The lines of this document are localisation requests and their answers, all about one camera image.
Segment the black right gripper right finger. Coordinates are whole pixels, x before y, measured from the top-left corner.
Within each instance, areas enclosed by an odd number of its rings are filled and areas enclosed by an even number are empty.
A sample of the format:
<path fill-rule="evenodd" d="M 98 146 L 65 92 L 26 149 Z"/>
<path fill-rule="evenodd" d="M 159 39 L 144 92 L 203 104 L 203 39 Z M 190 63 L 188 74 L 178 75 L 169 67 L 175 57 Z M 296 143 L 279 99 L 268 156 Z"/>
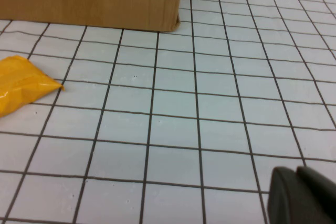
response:
<path fill-rule="evenodd" d="M 296 173 L 310 189 L 325 215 L 335 223 L 335 183 L 310 167 L 298 167 Z"/>

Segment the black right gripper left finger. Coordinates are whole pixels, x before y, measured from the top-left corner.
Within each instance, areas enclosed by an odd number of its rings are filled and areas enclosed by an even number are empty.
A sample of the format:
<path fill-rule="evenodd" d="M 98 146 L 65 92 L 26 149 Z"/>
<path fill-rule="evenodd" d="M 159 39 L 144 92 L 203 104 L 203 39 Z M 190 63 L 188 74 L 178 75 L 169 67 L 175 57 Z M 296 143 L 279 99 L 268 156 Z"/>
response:
<path fill-rule="evenodd" d="M 276 167 L 272 171 L 267 211 L 270 223 L 307 223 L 308 189 L 293 171 Z"/>

